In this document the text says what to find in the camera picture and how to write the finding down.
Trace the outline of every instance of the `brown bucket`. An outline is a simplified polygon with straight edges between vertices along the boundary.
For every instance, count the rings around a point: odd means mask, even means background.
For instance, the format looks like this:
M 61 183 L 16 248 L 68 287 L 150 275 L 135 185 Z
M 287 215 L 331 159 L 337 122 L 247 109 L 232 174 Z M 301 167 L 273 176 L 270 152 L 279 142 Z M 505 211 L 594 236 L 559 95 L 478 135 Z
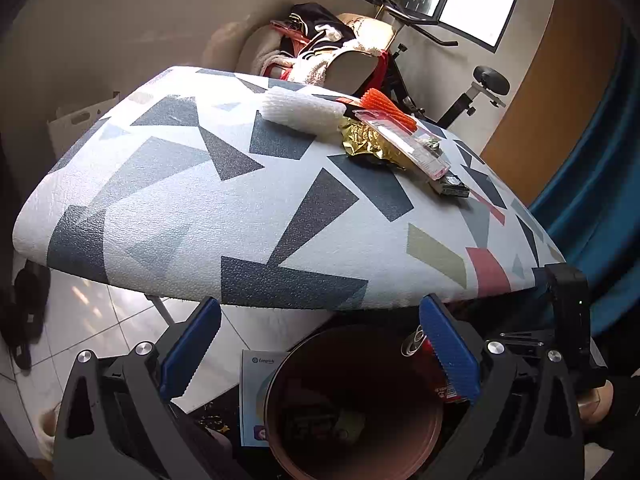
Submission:
M 264 420 L 271 451 L 295 479 L 405 480 L 436 444 L 442 404 L 400 352 L 402 338 L 371 326 L 343 326 L 299 345 L 271 381 Z M 364 414 L 348 445 L 292 446 L 283 413 L 291 381 L 332 404 Z

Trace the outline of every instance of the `blue gripper pad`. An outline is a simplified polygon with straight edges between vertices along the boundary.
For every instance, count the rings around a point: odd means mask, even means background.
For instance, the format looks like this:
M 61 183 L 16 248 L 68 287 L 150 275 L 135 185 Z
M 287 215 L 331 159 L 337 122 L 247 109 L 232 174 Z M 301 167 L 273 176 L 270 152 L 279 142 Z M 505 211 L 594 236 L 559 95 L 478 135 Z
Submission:
M 420 325 L 457 393 L 473 404 L 480 395 L 478 360 L 456 330 L 457 322 L 433 295 L 420 302 Z
M 220 304 L 214 298 L 205 298 L 187 321 L 170 326 L 161 336 L 162 340 L 165 335 L 171 338 L 179 334 L 161 362 L 158 391 L 163 400 L 182 396 L 218 333 L 221 322 Z

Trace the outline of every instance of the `blue curtain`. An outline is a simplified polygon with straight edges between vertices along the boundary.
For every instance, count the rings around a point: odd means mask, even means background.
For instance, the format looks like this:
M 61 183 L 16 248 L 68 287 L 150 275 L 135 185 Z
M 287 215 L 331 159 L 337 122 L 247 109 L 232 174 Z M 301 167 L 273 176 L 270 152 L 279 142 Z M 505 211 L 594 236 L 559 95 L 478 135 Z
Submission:
M 628 32 L 590 124 L 530 210 L 587 276 L 593 335 L 639 303 L 640 50 Z

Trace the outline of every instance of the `red shape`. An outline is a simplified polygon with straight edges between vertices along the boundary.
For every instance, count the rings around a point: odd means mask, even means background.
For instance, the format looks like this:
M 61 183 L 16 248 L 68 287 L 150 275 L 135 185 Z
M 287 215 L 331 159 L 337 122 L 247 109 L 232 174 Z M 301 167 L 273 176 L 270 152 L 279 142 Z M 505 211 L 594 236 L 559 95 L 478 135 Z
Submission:
M 498 222 L 500 222 L 502 225 L 504 225 L 504 213 L 502 211 L 500 211 L 495 205 L 493 205 L 491 202 L 488 202 L 487 200 L 485 200 L 484 198 L 482 198 L 480 195 L 478 195 L 478 193 L 476 193 L 473 189 L 469 190 L 473 196 L 475 196 L 480 202 L 482 202 L 483 204 L 485 204 L 488 208 L 489 211 L 491 211 L 491 214 L 494 215 L 497 219 Z
M 478 277 L 478 298 L 511 292 L 511 284 L 504 269 L 489 249 L 467 247 L 466 252 L 469 253 Z

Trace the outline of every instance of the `gold foil wrapper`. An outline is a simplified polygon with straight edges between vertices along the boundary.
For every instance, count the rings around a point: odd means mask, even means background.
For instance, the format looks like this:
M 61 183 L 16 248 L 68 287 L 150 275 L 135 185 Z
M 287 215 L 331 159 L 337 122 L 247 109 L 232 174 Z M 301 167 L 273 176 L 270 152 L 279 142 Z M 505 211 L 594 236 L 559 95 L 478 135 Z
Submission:
M 400 168 L 406 168 L 408 159 L 376 130 L 356 121 L 344 118 L 340 124 L 342 145 L 348 155 L 369 153 L 380 160 L 389 160 Z

